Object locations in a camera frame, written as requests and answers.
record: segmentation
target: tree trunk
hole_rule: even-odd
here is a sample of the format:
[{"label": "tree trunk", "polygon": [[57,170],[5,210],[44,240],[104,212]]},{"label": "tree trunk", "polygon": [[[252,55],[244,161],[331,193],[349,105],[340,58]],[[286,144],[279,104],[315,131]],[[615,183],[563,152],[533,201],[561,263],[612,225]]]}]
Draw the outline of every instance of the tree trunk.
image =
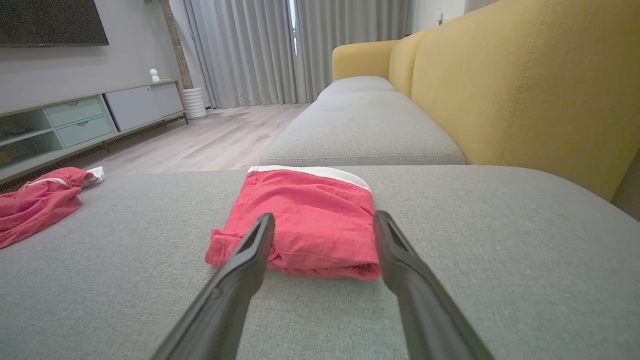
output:
[{"label": "tree trunk", "polygon": [[169,0],[159,1],[160,6],[162,6],[162,12],[164,13],[166,27],[169,29],[169,36],[171,37],[171,42],[173,43],[175,59],[178,60],[178,68],[180,69],[180,77],[182,78],[182,87],[185,89],[193,89],[193,82],[191,80],[191,74],[189,73],[189,67],[187,66],[187,59],[184,58],[182,43],[180,42],[178,29],[175,25],[173,13],[171,12],[171,6],[169,6]]}]

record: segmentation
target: gray curtain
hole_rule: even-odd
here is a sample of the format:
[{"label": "gray curtain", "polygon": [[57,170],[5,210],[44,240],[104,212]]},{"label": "gray curtain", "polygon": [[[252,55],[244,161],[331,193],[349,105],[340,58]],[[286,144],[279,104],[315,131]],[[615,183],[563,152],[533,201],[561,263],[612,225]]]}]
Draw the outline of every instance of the gray curtain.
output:
[{"label": "gray curtain", "polygon": [[295,64],[300,102],[316,100],[331,83],[331,53],[337,46],[396,40],[410,33],[410,0],[295,0],[295,3],[298,19]]},{"label": "gray curtain", "polygon": [[218,108],[298,102],[288,0],[191,0]]}]

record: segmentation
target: crumpled red clothing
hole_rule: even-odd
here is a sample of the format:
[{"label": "crumpled red clothing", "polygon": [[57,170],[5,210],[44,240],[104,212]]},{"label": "crumpled red clothing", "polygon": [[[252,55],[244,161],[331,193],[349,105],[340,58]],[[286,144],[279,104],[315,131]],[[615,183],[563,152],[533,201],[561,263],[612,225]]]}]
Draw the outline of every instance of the crumpled red clothing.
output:
[{"label": "crumpled red clothing", "polygon": [[0,195],[0,249],[42,231],[80,207],[81,185],[97,178],[75,167],[60,168]]},{"label": "crumpled red clothing", "polygon": [[259,215],[273,213],[268,267],[285,274],[373,280],[380,276],[373,198],[359,177],[334,168],[252,167],[207,263],[220,266]]}]

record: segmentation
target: gray seat cushion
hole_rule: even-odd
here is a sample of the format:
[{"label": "gray seat cushion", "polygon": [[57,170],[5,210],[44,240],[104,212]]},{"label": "gray seat cushion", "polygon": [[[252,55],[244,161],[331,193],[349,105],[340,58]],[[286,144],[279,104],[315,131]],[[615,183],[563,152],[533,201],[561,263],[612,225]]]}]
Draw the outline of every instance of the gray seat cushion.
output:
[{"label": "gray seat cushion", "polygon": [[260,165],[464,164],[458,146],[399,92],[318,98],[269,145]]},{"label": "gray seat cushion", "polygon": [[[344,167],[365,179],[496,359],[640,357],[640,223],[556,176],[508,167]],[[7,359],[148,359],[214,270],[210,231],[245,172],[114,177],[0,250]],[[373,282],[268,270],[238,359],[406,359]]]},{"label": "gray seat cushion", "polygon": [[396,88],[385,78],[379,76],[354,76],[336,80],[329,84],[318,95],[318,99],[326,95],[344,94],[348,92],[363,91],[397,91]]}]

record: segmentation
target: wooden floor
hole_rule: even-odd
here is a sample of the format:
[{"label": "wooden floor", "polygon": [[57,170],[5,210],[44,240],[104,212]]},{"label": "wooden floor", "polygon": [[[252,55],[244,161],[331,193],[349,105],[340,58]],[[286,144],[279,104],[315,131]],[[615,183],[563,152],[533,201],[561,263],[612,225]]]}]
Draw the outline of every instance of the wooden floor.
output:
[{"label": "wooden floor", "polygon": [[60,166],[103,166],[107,176],[247,168],[257,164],[266,146],[307,106],[215,109],[189,125],[181,120],[153,128]]}]

